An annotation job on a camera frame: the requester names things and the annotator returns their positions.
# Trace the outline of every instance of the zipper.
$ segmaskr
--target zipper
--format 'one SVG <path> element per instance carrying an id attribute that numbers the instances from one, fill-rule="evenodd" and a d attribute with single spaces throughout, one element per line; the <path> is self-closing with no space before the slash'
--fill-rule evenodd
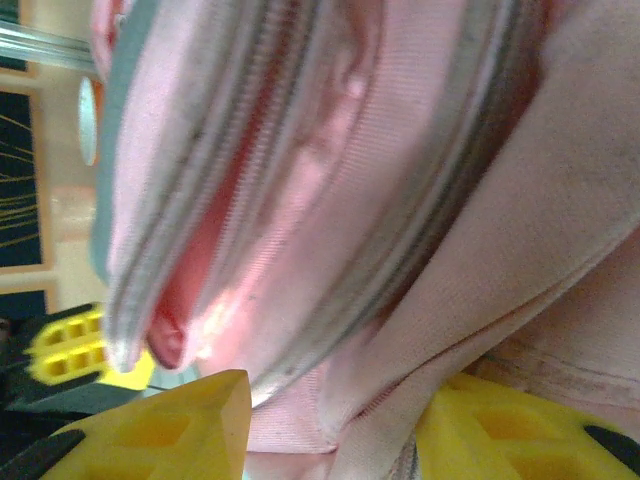
<path id="1" fill-rule="evenodd" d="M 175 8 L 171 3 L 174 2 L 164 2 L 161 8 Z M 266 82 L 272 79 L 274 68 L 281 62 L 287 64 L 283 59 L 291 52 L 283 49 L 282 41 L 290 35 L 291 26 L 295 25 L 298 30 L 311 28 L 317 1 L 230 1 L 223 6 L 220 2 L 202 3 L 203 11 L 194 16 L 199 38 L 192 42 L 192 51 L 188 53 L 194 57 L 194 71 L 201 74 L 206 84 L 186 78 L 181 86 L 180 90 L 192 99 L 183 107 L 192 118 L 192 126 L 187 135 L 174 134 L 171 126 L 167 128 L 164 147 L 168 152 L 182 153 L 167 161 L 158 161 L 170 171 L 157 175 L 162 183 L 149 185 L 145 192 L 153 201 L 145 201 L 138 218 L 148 220 L 139 230 L 142 233 L 132 235 L 128 242 L 124 255 L 127 261 L 119 268 L 121 274 L 115 275 L 118 283 L 107 307 L 107 317 L 112 319 L 106 322 L 108 353 L 124 371 L 129 371 L 137 358 L 137 352 L 128 351 L 130 339 L 141 337 L 149 327 L 149 322 L 139 319 L 151 317 L 166 279 L 207 212 L 214 193 L 234 190 L 241 171 L 260 170 L 254 163 L 262 162 L 263 156 L 258 155 L 259 160 L 254 162 L 250 155 L 243 155 L 242 150 L 251 144 L 254 132 L 269 135 L 264 124 L 274 116 L 274 111 L 275 116 L 281 115 L 280 110 L 286 103 L 282 95 L 287 89 L 274 89 Z M 229 25 L 235 28 L 229 31 Z M 225 41 L 234 46 L 225 58 L 221 82 L 214 79 L 220 77 L 216 69 L 219 70 L 223 62 L 209 53 L 215 49 L 202 47 L 215 41 L 212 35 L 216 28 L 232 37 Z M 296 49 L 292 50 L 294 55 L 298 54 Z M 226 109 L 216 108 L 214 102 L 217 101 Z M 168 196 L 166 192 L 176 194 Z M 220 211 L 219 216 L 226 217 L 226 212 Z M 180 334 L 180 325 L 175 321 L 171 323 L 177 330 L 174 333 Z M 157 344 L 150 346 L 163 358 L 164 352 L 155 351 Z"/>
<path id="2" fill-rule="evenodd" d="M 350 333 L 392 305 L 424 268 L 517 116 L 509 112 L 509 100 L 520 93 L 522 75 L 514 72 L 526 71 L 532 61 L 527 51 L 533 48 L 525 46 L 536 45 L 539 13 L 535 2 L 469 2 L 463 41 L 434 120 L 438 128 L 423 144 L 427 161 L 416 161 L 404 191 L 308 316 L 313 321 L 303 322 L 296 341 L 253 379 L 254 404 L 316 366 Z M 410 218 L 406 212 L 412 212 Z M 248 301 L 249 292 L 238 304 Z"/>

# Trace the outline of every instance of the yellow plastic block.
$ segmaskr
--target yellow plastic block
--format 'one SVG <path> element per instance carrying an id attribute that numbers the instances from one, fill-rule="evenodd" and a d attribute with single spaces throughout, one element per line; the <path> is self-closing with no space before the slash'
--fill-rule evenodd
<path id="1" fill-rule="evenodd" d="M 230 370 L 75 422 L 86 438 L 44 480 L 240 480 L 251 420 Z"/>
<path id="2" fill-rule="evenodd" d="M 585 431 L 593 416 L 465 374 L 416 427 L 424 480 L 637 480 Z"/>
<path id="3" fill-rule="evenodd" d="M 102 306 L 96 304 L 88 312 L 44 327 L 25 352 L 33 358 L 31 376 L 51 386 L 100 372 L 97 383 L 135 391 L 147 388 L 154 368 L 149 352 L 142 354 L 129 373 L 118 373 L 109 367 L 100 330 L 102 314 Z"/>

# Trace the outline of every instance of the black plastic part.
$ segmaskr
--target black plastic part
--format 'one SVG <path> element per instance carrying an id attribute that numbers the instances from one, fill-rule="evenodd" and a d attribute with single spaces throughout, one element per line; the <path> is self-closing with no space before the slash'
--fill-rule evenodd
<path id="1" fill-rule="evenodd" d="M 612 432 L 597 425 L 587 425 L 584 430 L 603 448 L 606 448 L 611 455 L 640 477 L 640 444 L 621 433 Z"/>
<path id="2" fill-rule="evenodd" d="M 22 379 L 21 395 L 8 410 L 25 412 L 79 412 L 89 415 L 110 410 L 136 398 L 140 392 L 96 382 L 99 372 L 49 387 L 30 377 Z"/>
<path id="3" fill-rule="evenodd" d="M 0 466 L 38 440 L 53 435 L 62 427 L 87 416 L 76 413 L 41 414 L 0 411 Z"/>
<path id="4" fill-rule="evenodd" d="M 37 480 L 73 450 L 84 438 L 85 434 L 82 430 L 69 430 L 68 432 L 40 439 L 0 468 L 0 478 L 6 480 Z"/>

